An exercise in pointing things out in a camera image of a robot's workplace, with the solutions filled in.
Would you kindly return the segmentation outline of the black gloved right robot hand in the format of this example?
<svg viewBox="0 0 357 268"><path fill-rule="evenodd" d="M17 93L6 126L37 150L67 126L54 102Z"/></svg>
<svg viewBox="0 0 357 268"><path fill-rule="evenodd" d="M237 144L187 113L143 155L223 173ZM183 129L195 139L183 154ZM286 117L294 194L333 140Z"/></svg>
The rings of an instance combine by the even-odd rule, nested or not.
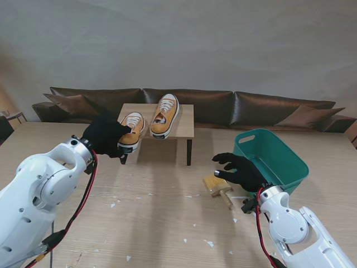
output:
<svg viewBox="0 0 357 268"><path fill-rule="evenodd" d="M239 184L247 192L255 193L268 183L254 163L244 156L226 152L215 155L212 161L225 164L224 170L214 171L217 178Z"/></svg>

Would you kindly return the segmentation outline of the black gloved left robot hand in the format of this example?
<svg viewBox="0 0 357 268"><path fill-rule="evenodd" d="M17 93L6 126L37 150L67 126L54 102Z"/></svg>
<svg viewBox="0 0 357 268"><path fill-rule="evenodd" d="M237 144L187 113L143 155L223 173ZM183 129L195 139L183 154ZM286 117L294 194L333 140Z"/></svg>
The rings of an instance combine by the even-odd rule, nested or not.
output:
<svg viewBox="0 0 357 268"><path fill-rule="evenodd" d="M85 129L80 140L87 141L96 154L120 158L124 152L118 142L131 130L129 126L123 126L115 118L103 114L97 116Z"/></svg>

